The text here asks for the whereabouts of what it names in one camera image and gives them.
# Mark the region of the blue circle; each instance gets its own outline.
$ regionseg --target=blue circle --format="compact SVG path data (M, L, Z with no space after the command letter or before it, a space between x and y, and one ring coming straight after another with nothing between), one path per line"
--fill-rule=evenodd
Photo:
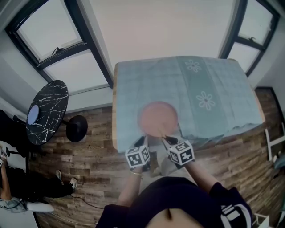
M37 121L37 117L39 116L39 106L34 105L30 112L28 113L28 124L32 125Z

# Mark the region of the black marble table top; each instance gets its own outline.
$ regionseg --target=black marble table top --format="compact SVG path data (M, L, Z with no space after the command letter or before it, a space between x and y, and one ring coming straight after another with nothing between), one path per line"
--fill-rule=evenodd
M68 89L63 81L52 81L45 85L35 96L30 108L39 106L39 115L32 125L26 122L27 135L34 145L49 141L57 131L66 111Z

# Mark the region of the flower pattern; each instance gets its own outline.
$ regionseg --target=flower pattern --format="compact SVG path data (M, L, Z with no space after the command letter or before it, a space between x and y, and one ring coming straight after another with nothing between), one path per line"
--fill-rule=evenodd
M216 105L216 103L212 101L213 96L211 94L206 95L204 91L201 92L201 96L197 95L196 98L200 101L199 107L205 107L208 111L211 110L211 106Z
M188 66L188 70L193 70L194 72L198 72L198 70L201 70L202 68L199 66L198 62L193 62L192 59L189 59L189 62L185 62L185 64Z

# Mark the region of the marble table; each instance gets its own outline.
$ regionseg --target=marble table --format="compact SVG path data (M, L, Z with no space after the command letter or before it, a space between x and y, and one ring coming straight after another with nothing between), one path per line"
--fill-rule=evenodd
M39 106L39 115L32 125L26 122L27 135L34 145L42 145L57 131L65 115L68 103L68 89L63 81L52 81L35 96L30 108Z
M69 122L63 120L68 104L68 88L63 81L55 80L45 85L35 96L30 108L39 106L39 115L32 125L26 122L27 135L34 145L49 141L61 123L66 125L66 136L72 142L79 142L87 132L88 124L83 116L77 115Z

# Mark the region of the black window frame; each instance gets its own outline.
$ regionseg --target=black window frame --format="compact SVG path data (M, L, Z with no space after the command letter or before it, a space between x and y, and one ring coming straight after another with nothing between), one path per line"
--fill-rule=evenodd
M250 39L250 38L246 39L238 35L242 22L244 20L245 11L246 11L247 4L248 4L248 0L240 0L237 6L236 14L233 18L232 27L230 31L228 32L227 41L225 42L224 48L222 49L220 56L219 56L219 58L227 59L232 50L234 43L240 43L240 44L259 50L260 51L259 54L257 55L255 60L249 67L248 71L246 72L247 77L253 72L253 70L256 68L257 64L263 57L275 33L275 30L276 30L276 27L277 27L277 24L280 18L279 13L266 0L255 0L255 1L260 3L264 8L266 8L272 14L270 31L268 32L263 45L254 42L253 39Z
M44 69L62 59L65 59L74 54L80 53L82 51L90 49L92 55L94 56L100 70L102 71L108 85L113 88L113 76L107 67L107 63L102 57L102 51L97 48L90 30L84 20L84 16L80 11L79 5L76 0L63 0L68 13L77 29L82 42L76 43L72 46L65 47L61 51L56 52L54 55L49 56L43 61L39 61L36 56L32 53L29 47L25 44L22 38L18 35L17 30L21 25L42 5L44 5L49 0L31 0L29 1L12 19L8 24L5 31L14 43L14 45L19 49L22 55L27 59L27 61L33 66L33 68L47 81L53 81Z

